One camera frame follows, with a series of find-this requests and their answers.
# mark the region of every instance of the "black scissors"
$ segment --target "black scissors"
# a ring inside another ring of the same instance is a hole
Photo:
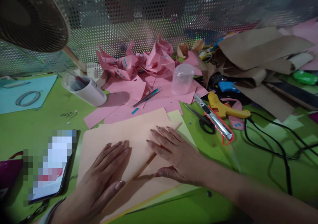
[[[184,105],[199,118],[200,127],[205,133],[208,133],[211,135],[215,134],[215,126],[207,116],[202,116],[198,112],[196,112],[194,109],[190,108],[188,105],[186,105],[186,104],[184,104]],[[205,128],[205,126],[209,127],[212,130],[212,132],[208,131]]]

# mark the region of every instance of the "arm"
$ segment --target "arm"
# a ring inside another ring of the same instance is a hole
[[[318,211],[309,205],[204,158],[173,129],[157,128],[159,132],[151,133],[162,146],[150,140],[147,143],[172,166],[159,169],[156,177],[215,190],[255,221],[317,223]]]
[[[90,223],[125,185],[124,181],[110,183],[110,179],[129,151],[127,140],[114,146],[107,144],[75,191],[55,210],[46,213],[47,218],[40,220],[40,223],[47,223],[47,220],[50,224]]]

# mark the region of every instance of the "metal mesh wall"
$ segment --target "metal mesh wall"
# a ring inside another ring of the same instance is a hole
[[[69,46],[84,62],[98,62],[97,44],[110,55],[149,51],[158,34],[174,49],[203,38],[206,44],[231,31],[294,25],[318,15],[318,0],[56,0],[71,26]],[[47,72],[50,54],[0,42],[0,75]]]

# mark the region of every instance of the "table surface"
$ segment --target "table surface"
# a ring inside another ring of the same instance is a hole
[[[200,111],[197,104],[193,104],[192,107]],[[71,174],[68,177],[67,191],[63,195],[51,199],[50,206],[53,205],[64,196],[69,195],[76,187],[81,141],[84,132],[87,130],[83,118],[94,109],[95,107],[91,107],[65,90],[61,85],[61,79],[58,78],[41,108],[0,115],[0,160],[6,160],[14,153],[26,149],[29,155],[42,155],[42,151],[47,149],[47,139],[52,136],[53,130],[80,130],[78,147],[71,166]],[[271,120],[277,121],[263,109],[251,105],[245,106],[244,109],[256,111]],[[67,124],[68,118],[61,115],[75,110],[78,111],[78,114],[70,120],[70,124]],[[206,157],[228,168],[235,167],[228,147],[220,145],[219,139],[215,135],[204,133],[199,127],[197,118],[187,108],[182,106],[182,110],[184,113],[183,119],[199,151]],[[295,113],[297,115],[291,115],[284,122],[284,125],[298,133],[308,145],[317,143],[318,125],[308,118],[306,110],[297,108]],[[294,155],[302,147],[302,144],[285,129],[272,125],[256,116],[253,117],[253,120],[263,131],[276,138],[289,156]],[[254,142],[280,152],[275,143],[264,138],[250,124],[248,132]],[[243,132],[234,130],[234,133],[236,138],[233,142],[233,148],[243,173],[268,186],[286,191],[283,159],[255,148],[246,140]],[[301,200],[309,200],[318,196],[318,158],[311,152],[306,151],[299,160],[289,161],[289,166],[294,196]],[[33,173],[36,174],[35,169],[29,169],[28,173],[26,173],[26,170],[24,174],[20,173],[15,185],[5,199],[5,211],[15,223],[32,214],[40,205],[40,203],[24,205],[24,201],[27,200],[28,188],[32,188]],[[172,198],[173,201],[127,214],[112,223],[138,222],[142,224],[149,223],[150,219],[152,223],[213,223],[229,219],[234,215],[240,215],[240,211],[220,194],[212,191],[212,197],[209,198],[206,191],[206,188],[198,188]]]

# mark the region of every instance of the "plastic cup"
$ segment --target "plastic cup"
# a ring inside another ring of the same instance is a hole
[[[175,95],[185,95],[189,92],[192,79],[194,77],[194,67],[190,64],[180,64],[173,72],[172,92]]]
[[[62,84],[69,92],[78,96],[92,106],[101,106],[107,101],[107,96],[88,76],[80,77],[82,82],[72,76],[66,76],[62,79]]]

